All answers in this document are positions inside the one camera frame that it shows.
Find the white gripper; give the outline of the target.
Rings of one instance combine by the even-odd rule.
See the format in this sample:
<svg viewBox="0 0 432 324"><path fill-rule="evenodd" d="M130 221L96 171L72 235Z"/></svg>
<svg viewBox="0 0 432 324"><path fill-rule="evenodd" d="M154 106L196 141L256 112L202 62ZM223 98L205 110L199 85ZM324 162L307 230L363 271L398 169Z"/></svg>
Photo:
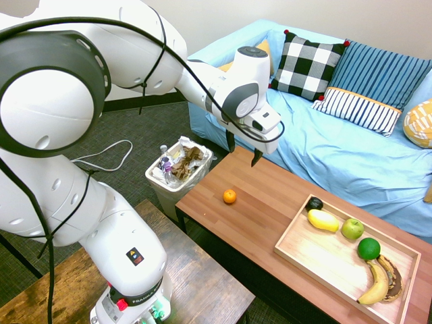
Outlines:
<svg viewBox="0 0 432 324"><path fill-rule="evenodd" d="M225 137L229 152L234 152L236 143L235 137L238 136L254 147L254 157L251 161L251 167L254 167L264 154L273 153L278 146L278 139L281 136L278 127L275 127L268 133L264 134L254 128L248 126L235 125L225 126Z"/></svg>

